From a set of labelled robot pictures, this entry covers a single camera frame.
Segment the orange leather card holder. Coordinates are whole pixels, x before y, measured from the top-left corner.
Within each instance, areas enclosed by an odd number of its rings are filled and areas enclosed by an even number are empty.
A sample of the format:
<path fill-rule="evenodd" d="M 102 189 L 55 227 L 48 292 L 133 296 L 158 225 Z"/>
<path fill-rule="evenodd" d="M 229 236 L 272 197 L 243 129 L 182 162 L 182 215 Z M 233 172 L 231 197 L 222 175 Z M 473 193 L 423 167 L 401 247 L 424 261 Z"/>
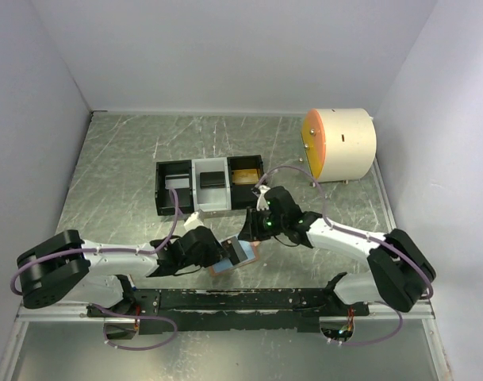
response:
<path fill-rule="evenodd" d="M 222 275 L 259 259 L 258 246 L 260 241 L 241 241 L 238 236 L 232 236 L 223 240 L 221 245 L 228 252 L 228 257 L 209 267 L 211 276 Z"/>

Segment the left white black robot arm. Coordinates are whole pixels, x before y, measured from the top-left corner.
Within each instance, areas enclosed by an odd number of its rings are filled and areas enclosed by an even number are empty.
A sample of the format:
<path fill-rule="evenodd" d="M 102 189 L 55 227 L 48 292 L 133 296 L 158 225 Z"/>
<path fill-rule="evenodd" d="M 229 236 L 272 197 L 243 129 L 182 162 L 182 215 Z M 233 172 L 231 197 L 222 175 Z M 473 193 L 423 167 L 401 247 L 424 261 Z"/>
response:
<path fill-rule="evenodd" d="M 83 240 L 65 230 L 22 253 L 11 290 L 27 309 L 41 309 L 61 300 L 108 307 L 118 317 L 133 312 L 131 278 L 176 276 L 190 267 L 210 267 L 228 258 L 213 232 L 199 226 L 182 236 L 128 246 Z"/>

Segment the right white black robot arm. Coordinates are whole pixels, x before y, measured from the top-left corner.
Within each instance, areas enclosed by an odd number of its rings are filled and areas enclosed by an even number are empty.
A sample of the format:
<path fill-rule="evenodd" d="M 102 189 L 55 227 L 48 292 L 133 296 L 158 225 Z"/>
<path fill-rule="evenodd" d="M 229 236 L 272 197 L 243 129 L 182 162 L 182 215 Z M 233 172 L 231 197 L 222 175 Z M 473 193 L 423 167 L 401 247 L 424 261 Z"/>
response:
<path fill-rule="evenodd" d="M 332 315 L 358 302 L 383 302 L 407 313 L 432 293 L 436 271 L 405 231 L 376 233 L 342 225 L 303 211 L 284 187 L 263 187 L 256 206 L 247 208 L 239 238 L 267 241 L 279 235 L 297 246 L 326 249 L 368 266 L 367 272 L 338 275 L 328 284 L 324 306 Z"/>

